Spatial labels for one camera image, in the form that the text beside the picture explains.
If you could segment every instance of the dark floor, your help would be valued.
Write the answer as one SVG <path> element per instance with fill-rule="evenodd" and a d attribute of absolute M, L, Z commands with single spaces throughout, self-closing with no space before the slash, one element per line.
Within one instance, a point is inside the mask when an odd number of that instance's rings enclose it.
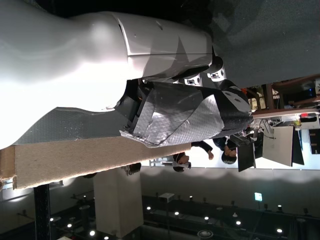
<path fill-rule="evenodd" d="M 62 17 L 116 11 L 193 25 L 213 36 L 227 77 L 240 87 L 320 73 L 318 0 L 37 1 Z"/>

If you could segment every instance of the wall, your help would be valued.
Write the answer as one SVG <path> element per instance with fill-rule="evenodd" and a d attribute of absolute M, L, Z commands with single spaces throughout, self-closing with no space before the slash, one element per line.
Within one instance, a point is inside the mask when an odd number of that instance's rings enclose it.
<path fill-rule="evenodd" d="M 255 160 L 256 168 L 258 169 L 288 169 L 288 170 L 320 170 L 320 154 L 312 154 L 310 148 L 309 131 L 301 131 L 302 139 L 302 154 L 304 165 L 294 163 L 292 167 L 260 157 Z M 193 168 L 238 168 L 238 161 L 234 164 L 225 164 L 221 161 L 222 151 L 215 146 L 212 140 L 205 140 L 212 148 L 214 155 L 213 160 L 208 160 L 208 154 L 200 147 L 192 147 L 191 150 L 185 153 L 190 157 L 190 162 Z M 143 166 L 149 166 L 149 161 L 144 161 Z"/>
<path fill-rule="evenodd" d="M 92 179 L 86 179 L 83 177 L 71 178 L 64 180 L 63 182 L 64 186 L 50 191 L 50 206 L 52 214 L 74 206 L 77 200 L 71 199 L 73 194 L 78 195 L 93 191 L 94 188 Z M 26 194 L 30 195 L 23 196 L 15 200 L 6 201 L 7 199 Z M 86 196 L 87 199 L 91 199 L 93 198 L 93 193 L 86 193 Z M 26 210 L 28 216 L 32 218 L 35 217 L 35 203 L 32 188 L 25 190 L 3 190 L 0 192 L 0 200 L 1 199 L 0 234 L 18 228 L 24 224 L 33 222 L 32 219 L 17 215 L 17 213 L 22 213 L 23 210 Z"/>
<path fill-rule="evenodd" d="M 238 172 L 233 168 L 192 168 L 177 173 L 170 167 L 142 167 L 142 195 L 155 196 L 156 192 L 174 193 L 196 202 L 206 197 L 208 203 L 235 205 L 257 209 L 254 193 L 262 193 L 262 204 L 276 211 L 278 205 L 286 213 L 304 214 L 308 208 L 313 216 L 320 217 L 320 174 L 316 170 L 247 169 Z"/>

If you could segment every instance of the black jacket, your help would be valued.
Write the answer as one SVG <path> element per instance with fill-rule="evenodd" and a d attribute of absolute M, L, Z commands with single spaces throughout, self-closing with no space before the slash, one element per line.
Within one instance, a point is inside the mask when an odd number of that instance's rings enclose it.
<path fill-rule="evenodd" d="M 230 150 L 235 150 L 236 149 L 236 144 L 231 141 L 230 139 L 228 139 L 228 142 L 226 144 L 226 140 L 227 138 L 226 137 L 219 137 L 219 138 L 214 138 L 212 139 L 214 144 L 221 150 L 221 151 L 225 151 L 225 146 L 227 145 L 228 148 Z"/>
<path fill-rule="evenodd" d="M 204 141 L 195 141 L 195 142 L 192 142 L 191 143 L 191 147 L 200 147 L 202 148 L 203 150 L 205 150 L 205 152 L 209 152 L 209 151 L 212 151 L 212 147 L 207 144 L 206 142 Z"/>

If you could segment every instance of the man's hand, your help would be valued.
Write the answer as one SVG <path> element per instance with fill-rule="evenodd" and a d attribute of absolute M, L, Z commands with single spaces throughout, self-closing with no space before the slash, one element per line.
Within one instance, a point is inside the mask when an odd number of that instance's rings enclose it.
<path fill-rule="evenodd" d="M 209 150 L 208 151 L 209 160 L 214 159 L 214 154 Z"/>

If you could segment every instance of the exit sign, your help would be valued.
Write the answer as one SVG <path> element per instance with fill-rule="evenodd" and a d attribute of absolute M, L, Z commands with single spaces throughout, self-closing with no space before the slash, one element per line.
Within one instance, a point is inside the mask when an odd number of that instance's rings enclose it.
<path fill-rule="evenodd" d="M 262 194 L 259 192 L 254 193 L 254 200 L 258 202 L 262 202 Z"/>

